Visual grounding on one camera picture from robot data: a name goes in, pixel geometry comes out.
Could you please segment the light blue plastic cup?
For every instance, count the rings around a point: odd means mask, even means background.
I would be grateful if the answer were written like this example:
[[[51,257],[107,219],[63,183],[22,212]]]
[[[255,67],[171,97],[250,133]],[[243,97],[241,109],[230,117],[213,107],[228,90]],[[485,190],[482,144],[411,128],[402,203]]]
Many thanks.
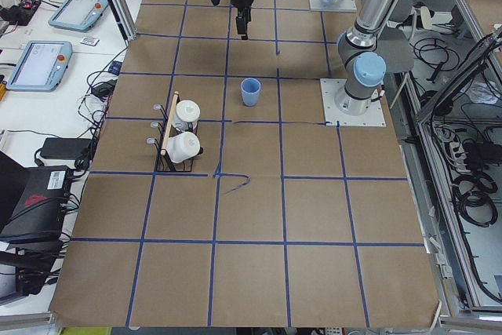
[[[253,107],[260,98],[261,83],[256,78],[245,78],[241,82],[242,102],[245,106]]]

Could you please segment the wooden rack dowel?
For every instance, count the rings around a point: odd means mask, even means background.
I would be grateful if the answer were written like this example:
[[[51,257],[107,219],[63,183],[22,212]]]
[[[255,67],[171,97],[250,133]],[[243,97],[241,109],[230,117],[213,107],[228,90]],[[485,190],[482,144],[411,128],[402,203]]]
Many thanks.
[[[176,105],[178,103],[179,96],[180,96],[179,92],[175,91],[173,94],[173,98],[171,100],[171,103],[169,105],[169,113],[166,118],[166,126],[165,126],[164,135],[162,138],[162,144],[161,144],[161,155],[162,156],[165,156],[167,153],[167,145],[168,145],[168,141],[169,141],[170,130],[172,128],[173,117],[175,114]]]

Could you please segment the white mug far rack end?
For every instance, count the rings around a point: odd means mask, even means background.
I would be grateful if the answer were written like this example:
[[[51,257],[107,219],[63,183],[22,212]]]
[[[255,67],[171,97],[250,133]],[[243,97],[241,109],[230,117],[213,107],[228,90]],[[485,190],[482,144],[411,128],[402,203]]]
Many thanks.
[[[179,131],[193,132],[200,117],[200,107],[193,100],[181,100],[175,108],[173,127]]]

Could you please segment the white mug rack end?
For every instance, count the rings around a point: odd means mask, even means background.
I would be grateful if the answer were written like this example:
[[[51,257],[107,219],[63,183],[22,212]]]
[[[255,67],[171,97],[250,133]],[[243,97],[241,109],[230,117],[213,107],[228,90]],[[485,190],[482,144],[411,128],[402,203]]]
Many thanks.
[[[167,154],[173,163],[181,163],[200,153],[200,141],[192,132],[182,132],[179,135],[169,138]]]
[[[181,100],[175,108],[173,127],[179,131],[193,132],[200,117],[200,107],[193,100]]]

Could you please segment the white mug near rack end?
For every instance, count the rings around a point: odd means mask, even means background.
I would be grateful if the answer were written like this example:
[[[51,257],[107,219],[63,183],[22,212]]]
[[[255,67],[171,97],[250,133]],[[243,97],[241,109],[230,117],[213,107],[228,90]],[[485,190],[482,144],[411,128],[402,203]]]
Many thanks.
[[[179,135],[169,138],[167,154],[173,163],[181,163],[200,153],[200,141],[192,132],[182,132]]]

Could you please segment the grey office chair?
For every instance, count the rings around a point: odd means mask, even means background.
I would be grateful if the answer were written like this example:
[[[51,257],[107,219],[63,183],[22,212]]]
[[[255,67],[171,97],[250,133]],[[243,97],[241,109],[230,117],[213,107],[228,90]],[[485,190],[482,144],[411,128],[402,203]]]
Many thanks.
[[[398,24],[404,22],[411,15],[415,1],[399,0],[388,21]],[[378,38],[376,53],[384,59],[388,74],[413,69],[412,47],[401,29],[386,26]]]

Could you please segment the upper teach pendant tablet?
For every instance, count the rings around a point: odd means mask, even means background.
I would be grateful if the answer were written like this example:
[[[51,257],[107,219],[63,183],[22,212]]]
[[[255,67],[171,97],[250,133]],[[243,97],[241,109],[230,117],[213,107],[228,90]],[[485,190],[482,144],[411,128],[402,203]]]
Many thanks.
[[[108,0],[66,0],[49,19],[50,26],[88,31],[108,7]]]

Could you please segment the teach pendant tablet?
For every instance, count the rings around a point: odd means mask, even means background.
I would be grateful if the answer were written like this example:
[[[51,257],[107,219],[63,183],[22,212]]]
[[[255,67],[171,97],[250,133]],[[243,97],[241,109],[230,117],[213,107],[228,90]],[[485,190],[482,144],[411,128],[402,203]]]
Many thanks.
[[[108,7],[108,0],[66,0],[49,19],[50,26],[88,31]]]
[[[49,92],[62,81],[73,53],[68,41],[29,41],[6,88],[17,92]]]

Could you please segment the lower teach pendant tablet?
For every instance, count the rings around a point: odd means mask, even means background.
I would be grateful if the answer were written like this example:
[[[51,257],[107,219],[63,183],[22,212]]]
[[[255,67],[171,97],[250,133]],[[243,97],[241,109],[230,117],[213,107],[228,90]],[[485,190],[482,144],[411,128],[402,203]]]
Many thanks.
[[[17,92],[49,92],[62,81],[73,53],[68,41],[29,41],[6,88]]]

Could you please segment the black power adapter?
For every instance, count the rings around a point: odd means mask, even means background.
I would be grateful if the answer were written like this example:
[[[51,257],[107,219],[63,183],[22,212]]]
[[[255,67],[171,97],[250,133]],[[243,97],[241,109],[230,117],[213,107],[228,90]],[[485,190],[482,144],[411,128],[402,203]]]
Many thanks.
[[[89,138],[47,137],[39,155],[43,159],[77,159],[89,151],[90,145]]]

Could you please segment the black computer box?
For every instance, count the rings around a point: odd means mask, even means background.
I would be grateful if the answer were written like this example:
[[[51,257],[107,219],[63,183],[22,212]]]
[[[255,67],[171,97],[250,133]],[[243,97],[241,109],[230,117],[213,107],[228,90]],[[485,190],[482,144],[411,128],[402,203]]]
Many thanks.
[[[67,235],[72,176],[68,166],[23,167],[1,153],[1,241],[49,242]]]

